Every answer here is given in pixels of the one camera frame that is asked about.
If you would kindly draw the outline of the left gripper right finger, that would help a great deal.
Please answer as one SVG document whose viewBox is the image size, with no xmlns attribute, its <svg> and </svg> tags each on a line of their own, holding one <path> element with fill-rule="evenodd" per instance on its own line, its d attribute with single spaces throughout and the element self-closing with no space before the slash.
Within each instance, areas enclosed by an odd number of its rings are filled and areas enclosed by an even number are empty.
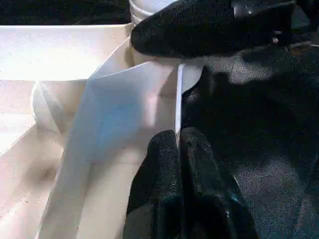
<svg viewBox="0 0 319 239">
<path fill-rule="evenodd" d="M 180 134 L 180 152 L 190 239 L 257 239 L 252 215 L 234 177 L 207 138 L 194 127 Z"/>
</svg>

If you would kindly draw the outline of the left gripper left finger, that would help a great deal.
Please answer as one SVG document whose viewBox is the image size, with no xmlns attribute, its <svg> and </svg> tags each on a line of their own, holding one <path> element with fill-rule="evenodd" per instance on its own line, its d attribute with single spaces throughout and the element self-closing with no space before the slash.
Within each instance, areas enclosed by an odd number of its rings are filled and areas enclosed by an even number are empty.
<svg viewBox="0 0 319 239">
<path fill-rule="evenodd" d="M 123 238 L 179 239 L 183 190 L 179 151 L 172 130 L 159 132 L 131 184 Z"/>
</svg>

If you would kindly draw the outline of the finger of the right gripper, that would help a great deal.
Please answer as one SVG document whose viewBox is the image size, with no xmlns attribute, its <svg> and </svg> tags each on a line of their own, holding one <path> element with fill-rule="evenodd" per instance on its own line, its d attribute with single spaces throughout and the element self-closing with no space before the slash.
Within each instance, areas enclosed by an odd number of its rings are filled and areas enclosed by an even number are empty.
<svg viewBox="0 0 319 239">
<path fill-rule="evenodd" d="M 140 53 L 172 58 L 228 55 L 291 39 L 294 0 L 178 0 L 135 26 Z"/>
</svg>

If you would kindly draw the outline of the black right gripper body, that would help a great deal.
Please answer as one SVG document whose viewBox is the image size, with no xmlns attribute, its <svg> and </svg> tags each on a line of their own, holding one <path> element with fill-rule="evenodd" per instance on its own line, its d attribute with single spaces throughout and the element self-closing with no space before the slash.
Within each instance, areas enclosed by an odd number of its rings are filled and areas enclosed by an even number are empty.
<svg viewBox="0 0 319 239">
<path fill-rule="evenodd" d="M 310 45 L 319 27 L 317 0 L 233 0 L 230 47 Z"/>
</svg>

